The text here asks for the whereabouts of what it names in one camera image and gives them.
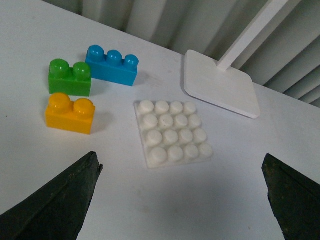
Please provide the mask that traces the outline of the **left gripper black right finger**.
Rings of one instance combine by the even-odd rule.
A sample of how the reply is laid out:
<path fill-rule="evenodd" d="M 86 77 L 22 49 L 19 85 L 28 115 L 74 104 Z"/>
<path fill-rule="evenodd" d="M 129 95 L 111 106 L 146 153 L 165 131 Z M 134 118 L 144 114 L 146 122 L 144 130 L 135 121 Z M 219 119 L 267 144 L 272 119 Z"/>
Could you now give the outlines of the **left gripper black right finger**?
<path fill-rule="evenodd" d="M 262 172 L 268 200 L 286 240 L 320 238 L 320 185 L 267 154 Z"/>

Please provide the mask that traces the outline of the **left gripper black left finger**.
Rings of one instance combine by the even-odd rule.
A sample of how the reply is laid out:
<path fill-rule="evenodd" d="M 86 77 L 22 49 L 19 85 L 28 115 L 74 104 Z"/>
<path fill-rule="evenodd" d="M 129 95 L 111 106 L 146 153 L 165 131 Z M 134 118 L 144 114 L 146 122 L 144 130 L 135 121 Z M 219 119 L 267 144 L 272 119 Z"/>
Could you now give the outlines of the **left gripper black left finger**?
<path fill-rule="evenodd" d="M 89 152 L 0 216 L 2 240 L 75 240 L 103 165 Z"/>

